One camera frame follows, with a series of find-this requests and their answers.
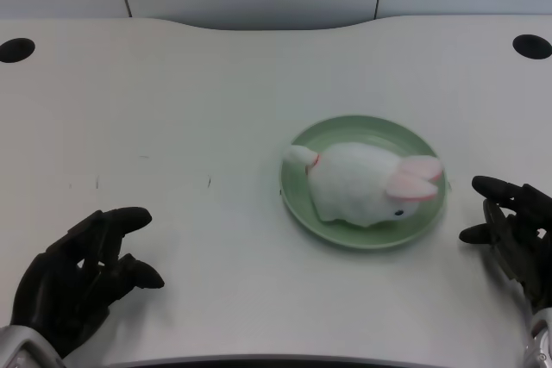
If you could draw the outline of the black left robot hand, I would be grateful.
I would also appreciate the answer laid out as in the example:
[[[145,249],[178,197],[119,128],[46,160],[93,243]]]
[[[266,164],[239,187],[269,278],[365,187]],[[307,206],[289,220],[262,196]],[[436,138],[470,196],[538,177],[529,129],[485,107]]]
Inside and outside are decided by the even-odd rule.
[[[135,288],[162,288],[151,265],[120,254],[123,238],[151,221],[147,209],[127,207],[98,210],[73,226],[25,271],[11,324],[33,329],[64,358],[104,324],[112,303]]]

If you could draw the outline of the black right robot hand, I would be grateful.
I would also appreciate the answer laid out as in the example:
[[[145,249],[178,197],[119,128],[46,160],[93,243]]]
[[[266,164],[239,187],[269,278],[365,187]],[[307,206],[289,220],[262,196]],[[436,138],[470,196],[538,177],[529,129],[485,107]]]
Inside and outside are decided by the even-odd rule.
[[[484,197],[485,221],[466,228],[459,239],[488,245],[505,273],[523,288],[531,312],[551,306],[551,197],[529,184],[475,176],[472,186]]]

